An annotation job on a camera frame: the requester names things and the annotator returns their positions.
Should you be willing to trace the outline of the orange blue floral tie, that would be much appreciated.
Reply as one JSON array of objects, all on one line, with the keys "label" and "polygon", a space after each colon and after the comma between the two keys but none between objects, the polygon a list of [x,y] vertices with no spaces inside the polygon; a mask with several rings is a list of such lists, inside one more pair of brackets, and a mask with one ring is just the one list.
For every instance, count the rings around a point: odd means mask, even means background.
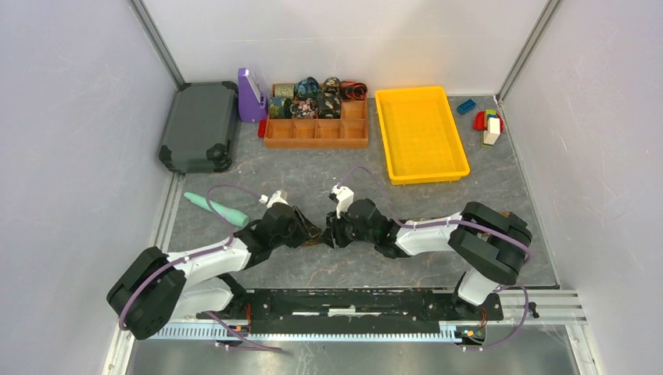
[{"label": "orange blue floral tie", "polygon": [[[371,209],[368,213],[344,213],[351,220],[354,220],[357,227],[357,240],[370,242],[376,247],[391,246],[396,243],[397,238],[404,236],[405,230],[423,231],[429,227],[446,227],[448,230],[455,230],[459,226],[458,220],[465,220],[476,223],[481,226],[480,231],[505,230],[509,220],[515,223],[522,221],[512,212],[495,212],[483,207],[480,212],[470,216],[470,212],[458,212],[453,216],[435,217],[426,219],[407,220],[397,223],[394,219],[388,219],[377,209]],[[320,243],[320,236],[324,232],[321,228],[315,226],[308,220],[312,238],[303,246],[315,245]]]}]

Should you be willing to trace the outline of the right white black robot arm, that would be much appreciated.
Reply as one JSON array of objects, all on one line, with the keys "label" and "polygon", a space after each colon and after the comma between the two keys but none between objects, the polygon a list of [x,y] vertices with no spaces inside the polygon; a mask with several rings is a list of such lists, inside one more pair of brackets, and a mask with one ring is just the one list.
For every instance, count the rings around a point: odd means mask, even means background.
[{"label": "right white black robot arm", "polygon": [[527,223],[512,212],[497,212],[480,202],[469,202],[451,216],[398,221],[365,198],[341,212],[330,212],[326,225],[321,242],[333,248],[361,241],[390,259],[456,252],[471,267],[451,298],[453,312],[462,319],[479,313],[498,288],[515,285],[531,258]]}]

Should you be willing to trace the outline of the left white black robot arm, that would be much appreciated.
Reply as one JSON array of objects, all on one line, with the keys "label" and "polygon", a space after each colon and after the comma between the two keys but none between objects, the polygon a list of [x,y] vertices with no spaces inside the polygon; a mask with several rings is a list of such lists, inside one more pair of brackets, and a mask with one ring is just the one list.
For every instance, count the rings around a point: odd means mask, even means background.
[{"label": "left white black robot arm", "polygon": [[263,217],[217,243],[185,252],[143,250],[110,288],[106,301],[118,315],[121,329],[145,340],[172,319],[204,312],[236,318],[245,310],[245,296],[229,281],[229,273],[269,259],[282,247],[315,242],[321,229],[295,206],[275,203]]}]

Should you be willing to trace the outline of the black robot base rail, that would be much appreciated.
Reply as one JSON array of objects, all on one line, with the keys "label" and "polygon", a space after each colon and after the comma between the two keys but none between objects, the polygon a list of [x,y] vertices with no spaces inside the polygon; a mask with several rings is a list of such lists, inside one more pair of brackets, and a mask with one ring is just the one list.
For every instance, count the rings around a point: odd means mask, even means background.
[{"label": "black robot base rail", "polygon": [[217,314],[247,320],[252,334],[432,334],[441,322],[500,321],[500,298],[479,307],[432,288],[257,288]]}]

